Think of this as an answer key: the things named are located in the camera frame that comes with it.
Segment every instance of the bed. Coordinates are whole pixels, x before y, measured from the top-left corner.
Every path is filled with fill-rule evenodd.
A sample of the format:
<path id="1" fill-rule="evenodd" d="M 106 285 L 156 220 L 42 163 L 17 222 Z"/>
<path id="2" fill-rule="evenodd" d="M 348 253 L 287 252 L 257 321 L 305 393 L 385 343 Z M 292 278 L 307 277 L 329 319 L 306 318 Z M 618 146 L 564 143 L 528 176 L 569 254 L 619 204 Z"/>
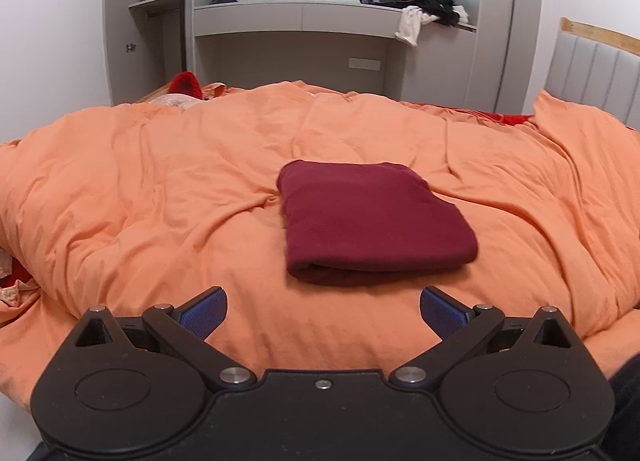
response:
<path id="1" fill-rule="evenodd" d="M 230 308 L 210 340 L 257 372 L 401 364 L 437 342 L 417 306 L 434 284 L 512 315 L 560 307 L 612 375 L 640 351 L 640 140 L 618 121 L 640 122 L 622 66 L 640 67 L 636 46 L 569 27 L 546 87 L 596 107 L 543 92 L 533 118 L 512 120 L 282 83 L 186 111 L 92 108 L 1 146 L 0 247 L 41 289 L 0 328 L 0 391 L 27 409 L 38 375 L 91 305 L 140 314 L 216 284 Z M 603 45 L 625 53 L 605 68 Z M 583 46 L 593 48 L 586 78 Z M 607 83 L 603 69 L 609 85 L 594 96 Z M 460 208 L 478 235 L 478 260 L 374 287 L 288 277 L 275 179 L 298 158 L 410 166 Z M 0 415 L 17 412 L 0 405 Z M 33 446 L 33 424 L 24 430 L 8 461 Z"/>

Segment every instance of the headboard panel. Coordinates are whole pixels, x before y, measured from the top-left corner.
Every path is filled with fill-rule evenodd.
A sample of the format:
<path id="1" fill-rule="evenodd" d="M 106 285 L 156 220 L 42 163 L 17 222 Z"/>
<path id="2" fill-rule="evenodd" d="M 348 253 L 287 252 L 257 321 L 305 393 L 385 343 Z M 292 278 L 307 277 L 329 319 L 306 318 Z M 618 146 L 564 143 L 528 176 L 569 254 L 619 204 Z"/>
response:
<path id="1" fill-rule="evenodd" d="M 640 130 L 640 40 L 562 19 L 545 88 Z"/>

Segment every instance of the white floor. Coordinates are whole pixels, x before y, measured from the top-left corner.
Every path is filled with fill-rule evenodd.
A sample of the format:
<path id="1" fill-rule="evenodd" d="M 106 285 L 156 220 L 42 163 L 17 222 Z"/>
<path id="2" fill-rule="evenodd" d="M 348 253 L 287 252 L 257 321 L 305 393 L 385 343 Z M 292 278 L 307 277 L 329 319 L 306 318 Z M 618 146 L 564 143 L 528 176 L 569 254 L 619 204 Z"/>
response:
<path id="1" fill-rule="evenodd" d="M 25 461 L 40 442 L 31 416 L 0 394 L 0 449 L 2 461 Z"/>

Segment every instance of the electrical outlet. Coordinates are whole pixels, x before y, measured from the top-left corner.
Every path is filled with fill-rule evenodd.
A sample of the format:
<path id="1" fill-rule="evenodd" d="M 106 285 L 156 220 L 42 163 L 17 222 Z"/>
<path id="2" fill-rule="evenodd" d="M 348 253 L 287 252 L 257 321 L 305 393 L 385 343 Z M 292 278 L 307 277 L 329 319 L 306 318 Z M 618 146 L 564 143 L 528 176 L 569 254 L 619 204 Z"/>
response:
<path id="1" fill-rule="evenodd" d="M 382 62 L 379 60 L 370 60 L 368 58 L 350 58 L 349 67 L 351 69 L 369 69 L 371 71 L 380 71 Z"/>

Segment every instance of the folded clothing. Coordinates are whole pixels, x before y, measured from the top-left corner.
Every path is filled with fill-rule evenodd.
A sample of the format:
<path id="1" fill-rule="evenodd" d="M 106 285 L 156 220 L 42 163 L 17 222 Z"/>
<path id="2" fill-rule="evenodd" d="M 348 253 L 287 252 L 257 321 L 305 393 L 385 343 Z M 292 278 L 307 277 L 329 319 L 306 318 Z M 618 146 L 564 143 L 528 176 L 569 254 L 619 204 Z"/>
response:
<path id="1" fill-rule="evenodd" d="M 460 210 L 404 165 L 286 165 L 287 270 L 322 285 L 378 284 L 475 260 Z"/>

